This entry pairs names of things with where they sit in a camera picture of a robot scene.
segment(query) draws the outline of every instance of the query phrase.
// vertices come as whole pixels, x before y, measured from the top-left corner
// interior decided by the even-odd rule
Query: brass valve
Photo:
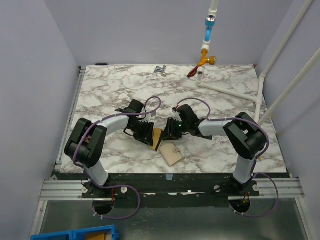
[[[205,64],[214,65],[216,63],[216,57],[215,56],[207,57],[207,54],[208,54],[208,50],[207,49],[203,49],[201,51],[201,53],[202,53],[201,61],[198,62],[198,64],[197,64],[198,67],[202,67]]]

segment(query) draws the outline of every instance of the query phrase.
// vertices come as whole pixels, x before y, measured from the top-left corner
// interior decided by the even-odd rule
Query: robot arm
[[[117,109],[114,114],[138,114],[145,106],[143,103],[132,100],[129,107]],[[75,151],[86,130],[93,124],[90,120],[81,118],[76,123],[71,136],[64,148],[64,153],[73,159]],[[79,147],[76,157],[77,163],[84,167],[85,172],[99,185],[104,185],[109,177],[104,170],[100,157],[105,144],[106,136],[118,131],[129,129],[135,140],[153,146],[153,122],[145,122],[136,116],[119,115],[109,118],[95,125],[83,144]]]
[[[237,120],[208,121],[199,119],[192,108],[185,104],[173,108],[174,118],[169,118],[163,132],[162,140],[177,140],[184,133],[211,140],[214,136],[227,136],[238,153],[233,180],[237,188],[243,188],[252,179],[256,164],[256,156],[263,150],[267,141],[262,132],[254,125],[241,120],[255,123],[245,112],[236,116]]]

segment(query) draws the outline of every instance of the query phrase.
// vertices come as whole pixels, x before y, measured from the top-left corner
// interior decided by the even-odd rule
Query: wire
[[[131,214],[127,215],[127,216],[114,217],[114,216],[104,216],[104,215],[100,215],[100,214],[98,214],[97,211],[96,211],[96,206],[93,205],[93,211],[94,211],[94,214],[95,214],[95,215],[97,215],[97,216],[99,216],[99,217],[101,217],[101,218],[104,218],[104,219],[123,220],[123,219],[128,219],[128,218],[132,217],[133,215],[135,215],[135,214],[138,212],[138,210],[139,210],[139,208],[140,208],[141,199],[140,199],[139,192],[138,192],[137,189],[135,189],[133,186],[129,186],[129,185],[100,186],[100,185],[98,185],[98,184],[97,184],[95,181],[93,181],[93,180],[91,180],[91,182],[92,182],[94,185],[96,185],[98,188],[100,188],[100,189],[118,189],[118,188],[122,188],[122,187],[132,189],[132,190],[135,192],[135,194],[136,194],[136,196],[137,196],[137,198],[138,198],[138,204],[137,204],[135,210],[134,210]]]
[[[144,108],[144,112],[146,113],[146,112],[147,112],[147,110],[146,110],[146,105],[143,105],[143,108]],[[143,119],[145,119],[146,117],[147,117],[147,115],[145,114],[144,117],[142,117],[142,118],[138,118],[138,117],[135,117],[135,118],[138,119],[138,120],[143,120]]]
[[[200,101],[200,102],[202,102],[203,104],[205,104],[205,105],[208,107],[208,109],[209,109],[209,112],[208,112],[208,114],[207,114],[207,116],[206,116],[206,119],[207,119],[209,122],[220,122],[220,121],[237,120],[237,121],[241,121],[241,122],[244,122],[244,123],[247,123],[247,124],[251,124],[251,125],[255,126],[256,128],[258,128],[258,129],[262,132],[262,134],[264,135],[265,140],[266,140],[266,146],[265,146],[265,148],[263,149],[263,151],[261,151],[261,152],[255,157],[254,163],[253,163],[253,166],[252,166],[252,169],[251,169],[251,174],[252,174],[253,171],[254,171],[254,169],[255,169],[255,166],[256,166],[256,164],[257,164],[257,159],[258,159],[262,154],[264,154],[264,153],[268,150],[269,145],[270,145],[270,141],[269,141],[268,134],[262,129],[262,127],[259,126],[259,125],[258,125],[257,123],[255,123],[255,122],[252,122],[252,121],[249,121],[249,120],[246,120],[246,119],[242,119],[242,118],[238,118],[238,117],[227,117],[227,118],[222,118],[222,119],[210,119],[209,117],[210,117],[210,114],[211,114],[211,108],[210,108],[210,106],[209,106],[208,103],[206,103],[205,101],[203,101],[203,100],[201,100],[201,99],[199,99],[199,98],[187,97],[187,98],[182,99],[181,101],[179,101],[179,102],[177,103],[177,105],[179,105],[181,102],[183,102],[183,101],[185,101],[185,100],[197,100],[197,101]],[[241,213],[241,212],[236,211],[236,210],[231,206],[231,204],[229,204],[230,208],[233,210],[233,212],[234,212],[235,214],[238,214],[238,215],[241,215],[241,216],[244,216],[244,217],[248,217],[248,218],[259,218],[259,217],[264,217],[264,216],[266,216],[266,215],[268,215],[268,214],[271,214],[271,213],[277,208],[278,203],[279,203],[279,192],[278,192],[278,188],[277,188],[276,183],[271,179],[271,177],[269,177],[267,174],[265,174],[265,173],[263,173],[263,172],[258,172],[258,173],[256,173],[256,174],[253,176],[253,179],[255,179],[258,175],[263,175],[263,176],[265,176],[265,177],[268,178],[268,179],[273,183],[273,185],[274,185],[275,192],[276,192],[276,202],[275,202],[273,208],[272,208],[270,211],[268,211],[268,212],[266,212],[266,213],[264,213],[264,214],[261,214],[261,215],[249,215],[249,214],[244,214],[244,213]]]
[[[263,214],[260,214],[260,215],[250,215],[250,214],[244,214],[244,213],[241,213],[241,212],[236,211],[236,210],[231,206],[231,204],[229,203],[229,207],[233,210],[233,212],[234,212],[235,214],[238,214],[238,215],[241,215],[241,216],[247,217],[247,218],[260,218],[260,217],[267,216],[267,215],[273,213],[273,212],[276,210],[276,208],[277,208],[277,206],[278,206],[278,204],[279,204],[279,191],[278,191],[278,188],[277,188],[277,185],[276,185],[275,181],[273,181],[271,177],[269,177],[267,174],[265,174],[265,173],[263,173],[263,172],[257,172],[257,173],[253,176],[253,179],[255,179],[258,175],[263,175],[263,176],[265,176],[265,177],[268,178],[268,179],[272,182],[272,184],[274,185],[274,189],[275,189],[275,193],[276,193],[276,201],[275,201],[274,206],[273,206],[269,211],[267,211],[266,213],[263,213]]]
[[[89,132],[91,131],[91,129],[96,126],[97,124],[105,121],[105,120],[108,120],[108,119],[111,119],[111,118],[114,118],[116,116],[128,116],[128,117],[135,117],[135,116],[141,116],[141,115],[148,115],[148,114],[152,114],[154,112],[156,112],[160,106],[161,106],[161,99],[158,97],[158,96],[152,96],[150,98],[148,98],[148,100],[145,102],[145,105],[147,105],[147,103],[151,100],[151,99],[158,99],[159,100],[159,105],[152,111],[149,111],[149,112],[145,112],[145,113],[119,113],[119,114],[113,114],[113,115],[109,115],[109,116],[105,116],[103,117],[102,119],[99,119],[97,120],[96,122],[92,123],[88,129],[85,131],[84,135],[82,136],[80,142],[78,143],[78,146],[76,147],[75,149],[75,152],[73,154],[73,158],[72,158],[72,161],[73,161],[73,164],[76,165],[77,167],[80,167],[80,168],[83,168],[82,165],[78,164],[77,163],[77,155],[78,155],[78,152],[79,152],[79,149],[80,149],[80,146],[83,144],[84,140],[86,139],[87,135],[89,134]]]
[[[187,98],[184,98],[182,99],[181,101],[179,101],[177,103],[177,105],[179,105],[181,102],[185,101],[185,100],[197,100],[197,101],[200,101],[202,102],[203,104],[205,104],[208,109],[209,109],[209,112],[206,116],[206,119],[209,121],[209,122],[221,122],[221,121],[233,121],[233,120],[236,120],[236,121],[241,121],[241,122],[244,122],[244,123],[247,123],[247,124],[251,124],[253,126],[255,126],[256,128],[258,128],[262,134],[264,135],[265,137],[265,140],[266,140],[266,146],[265,148],[263,149],[263,151],[261,151],[254,159],[254,163],[253,163],[253,166],[252,166],[252,170],[251,170],[251,173],[253,171],[253,169],[255,168],[256,166],[256,163],[257,163],[257,159],[263,155],[269,148],[269,145],[270,145],[270,141],[269,141],[269,137],[268,137],[268,134],[265,132],[265,130],[263,130],[263,128],[261,126],[259,126],[257,123],[255,122],[252,122],[252,121],[249,121],[249,120],[246,120],[246,119],[242,119],[242,118],[238,118],[238,117],[226,117],[226,118],[220,118],[220,119],[210,119],[210,114],[211,114],[211,108],[209,106],[208,103],[206,103],[205,101],[199,99],[199,98],[195,98],[195,97],[187,97]]]
[[[103,121],[105,121],[105,120],[107,120],[107,119],[111,119],[111,118],[114,118],[114,117],[116,117],[116,116],[128,116],[128,117],[132,117],[132,116],[141,116],[141,115],[152,114],[152,113],[156,112],[156,111],[160,108],[162,101],[161,101],[161,99],[160,99],[158,96],[152,96],[152,97],[149,97],[149,98],[145,101],[145,105],[144,105],[144,106],[146,106],[147,103],[148,103],[151,99],[158,99],[159,105],[158,105],[155,109],[153,109],[153,110],[151,110],[151,111],[149,111],[149,112],[145,112],[145,113],[119,113],[119,114],[113,114],[113,115],[105,116],[105,117],[103,117],[102,119],[97,120],[96,122],[92,123],[92,124],[90,125],[90,127],[85,131],[85,133],[84,133],[84,135],[82,136],[80,142],[78,143],[78,146],[77,146],[76,149],[75,149],[75,152],[74,152],[74,155],[73,155],[73,158],[72,158],[73,164],[76,165],[76,166],[78,166],[78,167],[80,167],[80,168],[84,168],[83,165],[77,163],[77,155],[78,155],[80,146],[83,144],[83,142],[84,142],[84,140],[86,139],[87,135],[89,134],[90,130],[91,130],[94,126],[96,126],[97,124],[99,124],[99,123],[101,123],[101,122],[103,122]],[[133,211],[133,213],[131,213],[131,214],[127,215],[127,216],[111,217],[111,216],[99,215],[99,214],[96,213],[96,207],[93,206],[93,210],[94,210],[94,212],[95,212],[95,215],[98,215],[98,216],[100,216],[100,217],[102,217],[102,218],[104,218],[104,219],[122,220],[122,219],[130,218],[130,217],[132,217],[133,215],[135,215],[135,214],[138,212],[138,210],[139,210],[139,208],[140,208],[140,202],[141,202],[141,200],[140,200],[139,192],[138,192],[133,186],[130,186],[130,185],[101,186],[101,185],[97,184],[97,183],[96,183],[94,180],[92,180],[92,179],[91,179],[91,182],[92,182],[95,186],[97,186],[98,188],[100,188],[100,189],[116,189],[116,188],[122,188],[122,187],[126,187],[126,188],[129,188],[129,189],[132,189],[132,190],[136,193],[137,198],[138,198],[138,205],[137,205],[136,209]]]

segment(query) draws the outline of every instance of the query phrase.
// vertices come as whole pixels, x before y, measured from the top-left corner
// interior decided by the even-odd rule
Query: screw
[[[220,191],[221,191],[219,185],[215,185],[215,186],[213,187],[213,189],[215,190],[216,193],[220,193]]]
[[[253,191],[259,192],[259,186],[257,184],[252,186]]]

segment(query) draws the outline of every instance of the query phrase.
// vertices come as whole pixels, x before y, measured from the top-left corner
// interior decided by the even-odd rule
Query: metal faucet
[[[165,73],[165,70],[166,70],[166,65],[163,65],[163,67],[156,66],[153,73],[155,74],[157,72],[160,72],[161,75],[165,77],[167,76],[167,74]]]

